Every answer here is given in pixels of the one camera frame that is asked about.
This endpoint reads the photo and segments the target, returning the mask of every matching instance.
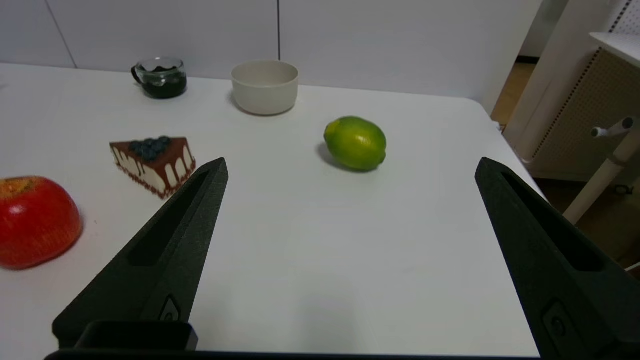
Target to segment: chocolate drizzle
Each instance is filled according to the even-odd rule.
[[[130,151],[129,150],[130,143],[131,142],[113,142],[109,144],[111,146],[111,150],[114,152],[114,154],[116,154],[116,159],[118,160],[118,168],[120,168],[120,170],[127,173],[129,177],[131,177],[137,183],[144,185],[145,188],[150,190],[152,193],[160,196],[161,199],[164,199],[167,196],[176,192],[176,190],[178,190],[180,186],[182,186],[182,184],[185,181],[187,181],[189,176],[191,176],[191,173],[196,168],[196,161],[193,158],[193,155],[191,155],[191,149],[189,148],[189,144],[187,143],[186,138],[172,138],[171,143],[166,148],[166,150],[162,152],[162,154],[160,154],[153,161],[145,161],[143,160],[142,157],[138,156],[135,152]],[[189,166],[189,168],[187,168],[186,161],[184,159],[185,147],[189,152],[189,157],[191,158],[191,166]],[[126,165],[124,165],[129,162],[129,158],[133,159],[136,162],[136,167],[138,168],[138,174],[132,174],[130,171],[127,170]],[[182,161],[182,164],[184,165],[185,172],[186,172],[185,174],[183,174],[182,177],[178,175],[177,170],[175,168],[175,164],[178,159]],[[177,181],[177,184],[175,184],[174,186],[172,186],[171,183],[169,182],[167,173],[165,171],[166,164],[170,164],[170,167]],[[144,166],[151,168],[162,179],[165,186],[164,191],[162,193],[159,192],[150,184],[147,184],[146,182],[144,182],[144,180],[142,179],[142,174],[146,174],[144,170]]]

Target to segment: cake slice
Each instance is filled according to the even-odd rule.
[[[160,199],[175,193],[196,169],[186,138],[160,136],[109,146],[118,168]]]

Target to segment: perforated panel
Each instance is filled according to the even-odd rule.
[[[549,140],[539,148],[530,170],[591,176],[623,137],[595,140],[589,130],[593,126],[607,128],[623,117],[638,114],[640,69],[600,51],[563,106]]]
[[[640,35],[640,1],[631,1],[611,31],[614,34]]]
[[[640,35],[640,1],[628,1],[611,33]],[[640,115],[640,69],[599,50],[559,108],[528,169],[536,177],[587,181],[623,136],[592,139],[594,126],[609,127]],[[616,180],[631,183],[640,175],[640,156]]]

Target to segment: white pole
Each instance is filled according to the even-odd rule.
[[[611,181],[624,169],[626,163],[640,148],[640,129],[632,129],[613,152],[613,159],[619,164],[607,159],[593,175],[591,180],[578,194],[575,200],[564,212],[564,217],[572,224],[580,220],[584,213],[593,205]]]

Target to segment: white cabinet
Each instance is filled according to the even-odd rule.
[[[278,58],[276,0],[50,0],[80,69],[128,71],[144,58],[184,60],[187,74],[229,78]]]
[[[540,3],[280,0],[282,60],[303,84],[467,97],[490,113]]]

